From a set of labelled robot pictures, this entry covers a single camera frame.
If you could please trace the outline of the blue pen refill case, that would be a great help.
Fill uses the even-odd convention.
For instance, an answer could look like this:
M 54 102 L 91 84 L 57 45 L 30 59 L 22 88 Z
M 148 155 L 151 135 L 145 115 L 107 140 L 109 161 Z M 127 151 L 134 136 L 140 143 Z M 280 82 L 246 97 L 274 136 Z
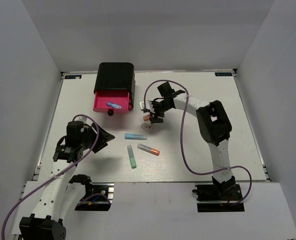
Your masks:
M 113 103 L 113 102 L 110 102 L 110 101 L 107 101 L 107 102 L 106 102 L 106 106 L 107 106 L 109 109 L 122 109 L 122 106 L 121 106 L 121 105 L 116 104 L 116 103 Z

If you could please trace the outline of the pink top drawer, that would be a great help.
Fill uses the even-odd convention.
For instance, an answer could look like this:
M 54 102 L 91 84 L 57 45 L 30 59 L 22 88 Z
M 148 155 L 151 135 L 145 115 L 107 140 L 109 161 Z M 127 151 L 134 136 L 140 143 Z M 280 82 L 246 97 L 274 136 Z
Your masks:
M 97 113 L 107 113 L 109 116 L 114 114 L 126 114 L 128 109 L 130 93 L 127 90 L 97 90 L 95 92 L 93 111 Z M 122 106 L 122 109 L 110 109 L 106 102 L 116 103 Z

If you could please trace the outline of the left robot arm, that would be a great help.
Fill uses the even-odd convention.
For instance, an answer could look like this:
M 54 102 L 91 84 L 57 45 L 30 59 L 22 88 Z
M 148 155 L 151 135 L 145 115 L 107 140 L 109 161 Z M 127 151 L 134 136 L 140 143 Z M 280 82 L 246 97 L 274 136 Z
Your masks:
M 30 216 L 20 220 L 22 239 L 63 240 L 63 222 L 69 212 L 99 199 L 111 204 L 107 190 L 95 191 L 90 176 L 74 172 L 81 159 L 99 152 L 114 138 L 95 123 L 73 120 L 67 124 L 66 134 L 56 144 L 49 182 L 41 188 L 42 195 Z

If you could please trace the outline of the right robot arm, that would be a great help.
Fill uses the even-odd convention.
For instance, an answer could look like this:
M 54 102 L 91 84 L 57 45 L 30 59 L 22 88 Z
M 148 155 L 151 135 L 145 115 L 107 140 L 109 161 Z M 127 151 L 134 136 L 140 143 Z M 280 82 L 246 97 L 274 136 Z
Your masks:
M 186 113 L 197 118 L 201 137 L 208 144 L 213 171 L 212 175 L 214 195 L 223 200 L 232 192 L 235 186 L 235 177 L 230 169 L 230 159 L 228 153 L 228 143 L 232 125 L 226 114 L 222 103 L 218 100 L 213 102 L 202 101 L 189 95 L 188 90 L 182 87 L 175 91 L 170 83 L 173 81 L 162 80 L 162 84 L 157 87 L 161 97 L 148 101 L 149 108 L 146 106 L 147 92 L 144 93 L 143 111 L 149 113 L 144 117 L 145 121 L 151 124 L 163 122 L 165 112 L 170 109 L 183 111 L 180 128 L 180 148 L 184 164 L 187 161 L 183 149 L 183 127 Z

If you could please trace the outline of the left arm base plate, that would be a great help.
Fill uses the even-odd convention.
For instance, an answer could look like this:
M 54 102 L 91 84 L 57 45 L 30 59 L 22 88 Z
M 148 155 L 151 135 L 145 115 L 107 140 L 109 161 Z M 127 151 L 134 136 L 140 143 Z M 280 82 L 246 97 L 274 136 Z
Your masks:
M 113 201 L 114 183 L 90 183 L 85 196 L 75 207 L 75 211 L 107 212 Z

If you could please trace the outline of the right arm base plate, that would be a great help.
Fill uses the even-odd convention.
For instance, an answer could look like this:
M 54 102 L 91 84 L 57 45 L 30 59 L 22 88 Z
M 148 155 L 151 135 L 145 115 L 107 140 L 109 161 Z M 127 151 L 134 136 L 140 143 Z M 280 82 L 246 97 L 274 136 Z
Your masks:
M 213 184 L 195 185 L 192 193 L 197 197 L 197 210 L 199 213 L 228 213 L 244 212 L 244 204 L 240 201 L 243 196 L 240 185 L 221 194 Z

